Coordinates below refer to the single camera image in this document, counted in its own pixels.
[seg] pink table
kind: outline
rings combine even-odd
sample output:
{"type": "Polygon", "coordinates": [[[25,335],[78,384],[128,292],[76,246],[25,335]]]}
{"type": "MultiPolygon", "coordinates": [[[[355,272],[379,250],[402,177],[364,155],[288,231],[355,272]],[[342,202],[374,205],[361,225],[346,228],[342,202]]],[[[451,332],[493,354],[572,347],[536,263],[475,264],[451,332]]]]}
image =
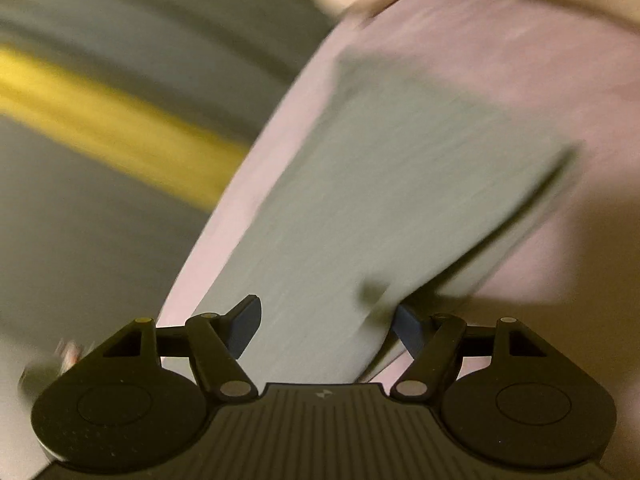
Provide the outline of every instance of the pink table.
{"type": "Polygon", "coordinates": [[[411,57],[494,102],[543,110],[584,141],[575,192],[462,314],[518,317],[600,381],[619,412],[603,465],[640,478],[640,34],[604,20],[534,0],[401,0],[366,26],[341,23],[229,185],[160,323],[182,323],[196,308],[322,111],[347,47],[411,57]]]}

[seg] yellow stripe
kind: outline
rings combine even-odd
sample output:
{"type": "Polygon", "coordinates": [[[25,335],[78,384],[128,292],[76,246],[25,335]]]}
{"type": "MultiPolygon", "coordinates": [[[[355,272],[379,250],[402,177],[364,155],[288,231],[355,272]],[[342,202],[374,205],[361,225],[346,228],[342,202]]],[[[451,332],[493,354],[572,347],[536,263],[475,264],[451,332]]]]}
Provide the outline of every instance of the yellow stripe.
{"type": "Polygon", "coordinates": [[[0,111],[197,208],[212,210],[248,147],[0,46],[0,111]]]}

